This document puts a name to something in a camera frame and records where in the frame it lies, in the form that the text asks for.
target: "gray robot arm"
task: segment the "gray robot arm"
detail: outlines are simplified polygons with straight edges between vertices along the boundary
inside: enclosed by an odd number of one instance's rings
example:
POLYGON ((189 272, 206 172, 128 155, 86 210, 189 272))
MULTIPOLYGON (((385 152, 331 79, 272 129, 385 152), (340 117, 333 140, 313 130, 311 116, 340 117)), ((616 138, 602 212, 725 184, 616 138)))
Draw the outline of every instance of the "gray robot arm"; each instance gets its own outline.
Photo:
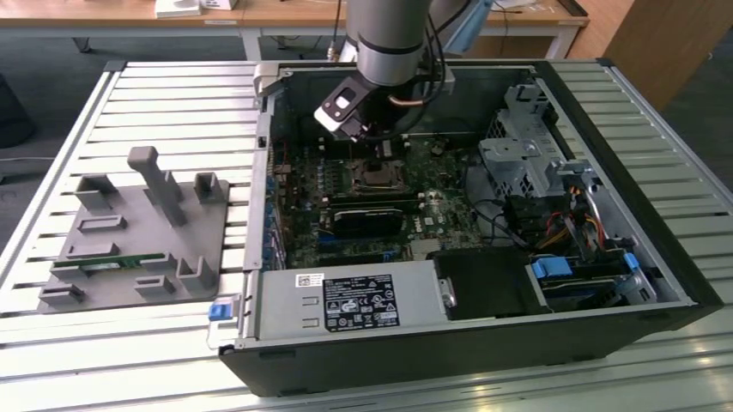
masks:
POLYGON ((445 29, 437 30, 439 39, 449 39, 464 28, 460 23, 476 14, 471 5, 479 3, 490 6, 491 1, 348 1, 347 44, 357 48, 357 73, 343 80, 313 114, 336 137, 353 141, 387 137, 407 114, 405 107, 424 104, 412 94, 419 82, 437 80, 419 70, 431 36, 428 16, 432 25, 445 29))

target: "gray floor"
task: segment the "gray floor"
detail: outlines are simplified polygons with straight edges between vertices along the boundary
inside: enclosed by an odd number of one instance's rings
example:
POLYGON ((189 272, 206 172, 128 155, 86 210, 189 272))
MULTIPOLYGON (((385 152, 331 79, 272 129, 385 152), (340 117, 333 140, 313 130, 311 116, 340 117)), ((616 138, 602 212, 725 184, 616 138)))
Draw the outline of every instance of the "gray floor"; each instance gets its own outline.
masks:
MULTIPOLYGON (((264 40, 263 57, 296 59, 325 55, 327 41, 312 38, 277 50, 264 40)), ((93 39, 93 52, 81 54, 69 39, 0 39, 0 73, 38 131, 14 148, 0 149, 0 159, 54 156, 106 61, 239 60, 236 38, 93 39)), ((729 33, 663 115, 710 168, 733 187, 733 32, 729 33)), ((48 161, 0 162, 0 250, 44 177, 48 161)))

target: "motherboard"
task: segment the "motherboard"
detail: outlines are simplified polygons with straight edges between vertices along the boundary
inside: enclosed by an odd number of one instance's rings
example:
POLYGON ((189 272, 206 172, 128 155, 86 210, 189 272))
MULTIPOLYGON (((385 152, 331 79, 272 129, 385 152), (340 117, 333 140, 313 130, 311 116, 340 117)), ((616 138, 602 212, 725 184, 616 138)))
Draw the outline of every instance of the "motherboard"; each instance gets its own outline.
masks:
POLYGON ((324 139, 277 148, 287 267, 424 260, 480 246, 463 194, 468 150, 456 146, 419 136, 371 148, 324 139))

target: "slotted metal table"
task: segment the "slotted metal table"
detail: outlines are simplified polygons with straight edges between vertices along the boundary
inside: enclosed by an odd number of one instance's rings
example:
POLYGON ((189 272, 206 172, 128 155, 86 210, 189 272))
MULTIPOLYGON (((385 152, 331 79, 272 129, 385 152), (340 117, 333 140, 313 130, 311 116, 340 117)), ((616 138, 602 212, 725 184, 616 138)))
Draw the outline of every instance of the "slotted metal table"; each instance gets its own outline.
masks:
MULTIPOLYGON (((161 169, 232 184, 220 295, 241 287, 257 110, 253 63, 128 63, 102 74, 0 257, 0 409, 122 411, 727 410, 733 408, 733 201, 628 82, 595 62, 552 62, 726 307, 603 360, 305 397, 259 398, 206 343, 208 302, 36 313, 78 207, 84 173, 141 184, 125 165, 154 145, 161 169)), ((559 127, 583 157, 572 130, 559 127)), ((233 337, 219 330, 216 340, 233 337)))

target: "power supply label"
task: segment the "power supply label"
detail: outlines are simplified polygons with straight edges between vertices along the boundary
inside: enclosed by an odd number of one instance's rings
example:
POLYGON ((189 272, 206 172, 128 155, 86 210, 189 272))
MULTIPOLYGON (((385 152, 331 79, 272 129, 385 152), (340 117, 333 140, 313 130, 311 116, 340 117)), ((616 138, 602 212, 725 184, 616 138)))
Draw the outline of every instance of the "power supply label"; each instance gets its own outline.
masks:
POLYGON ((328 332, 399 326, 391 275, 324 279, 323 311, 328 332))

